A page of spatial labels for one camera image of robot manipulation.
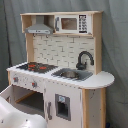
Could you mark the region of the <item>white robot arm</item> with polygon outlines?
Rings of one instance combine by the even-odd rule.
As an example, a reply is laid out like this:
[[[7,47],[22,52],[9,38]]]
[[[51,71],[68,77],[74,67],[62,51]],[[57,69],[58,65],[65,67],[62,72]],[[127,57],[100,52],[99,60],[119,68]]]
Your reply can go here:
[[[0,128],[47,128],[47,123],[42,116],[24,113],[0,96]]]

